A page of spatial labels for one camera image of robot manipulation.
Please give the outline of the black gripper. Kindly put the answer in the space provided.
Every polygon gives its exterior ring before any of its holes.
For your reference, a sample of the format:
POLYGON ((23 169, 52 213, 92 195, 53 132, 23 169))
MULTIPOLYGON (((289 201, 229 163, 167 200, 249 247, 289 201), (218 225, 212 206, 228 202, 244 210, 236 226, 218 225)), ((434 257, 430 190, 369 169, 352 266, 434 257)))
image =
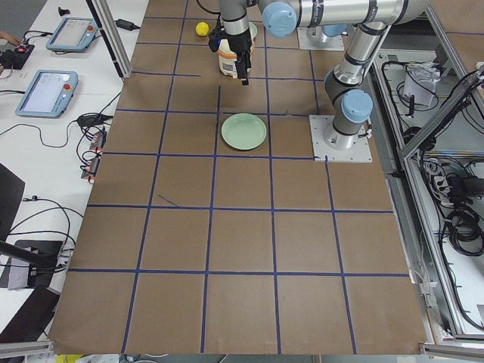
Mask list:
POLYGON ((237 77, 242 85, 249 85, 248 73, 251 68, 250 51, 252 37, 249 30, 236 35, 227 34, 229 48, 237 55, 237 77))

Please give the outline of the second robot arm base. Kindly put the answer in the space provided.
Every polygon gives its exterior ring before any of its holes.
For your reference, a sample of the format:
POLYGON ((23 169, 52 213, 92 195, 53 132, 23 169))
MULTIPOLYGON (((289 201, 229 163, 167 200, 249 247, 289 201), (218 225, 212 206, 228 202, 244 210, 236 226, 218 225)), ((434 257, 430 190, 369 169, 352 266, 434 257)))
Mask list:
POLYGON ((343 51, 343 34, 346 24, 298 28, 299 48, 303 50, 343 51))

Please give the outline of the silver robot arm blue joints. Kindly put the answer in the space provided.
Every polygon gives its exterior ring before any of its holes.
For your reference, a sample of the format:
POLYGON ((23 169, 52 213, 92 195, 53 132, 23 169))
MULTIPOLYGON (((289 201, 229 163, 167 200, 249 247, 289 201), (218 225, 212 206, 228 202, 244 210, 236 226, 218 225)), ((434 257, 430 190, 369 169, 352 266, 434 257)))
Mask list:
POLYGON ((266 30, 284 38, 297 28, 334 24, 356 27, 342 62, 325 80, 325 91, 334 106, 334 129, 341 135, 358 133, 373 109, 371 97, 360 89, 366 72, 393 25, 407 23, 423 13, 428 1, 220 1, 216 28, 236 35, 249 28, 247 9, 259 7, 266 30))

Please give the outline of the person hand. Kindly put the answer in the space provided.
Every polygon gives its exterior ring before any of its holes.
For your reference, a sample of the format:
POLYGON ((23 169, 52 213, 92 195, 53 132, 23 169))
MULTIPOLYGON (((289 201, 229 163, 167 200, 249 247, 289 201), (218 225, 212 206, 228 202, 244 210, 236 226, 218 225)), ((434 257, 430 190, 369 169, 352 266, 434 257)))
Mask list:
POLYGON ((6 45, 6 44, 18 46, 20 44, 20 41, 16 37, 14 37, 13 35, 1 30, 0 31, 0 45, 6 45))

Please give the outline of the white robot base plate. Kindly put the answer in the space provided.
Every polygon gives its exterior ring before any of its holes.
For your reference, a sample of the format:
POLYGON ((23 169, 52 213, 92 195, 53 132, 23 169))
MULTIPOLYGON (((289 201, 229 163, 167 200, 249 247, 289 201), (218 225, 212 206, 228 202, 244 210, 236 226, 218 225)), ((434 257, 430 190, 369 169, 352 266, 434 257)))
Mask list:
POLYGON ((334 129, 334 116, 310 115, 313 158, 317 162, 371 163, 373 158, 364 126, 355 135, 341 135, 334 129))

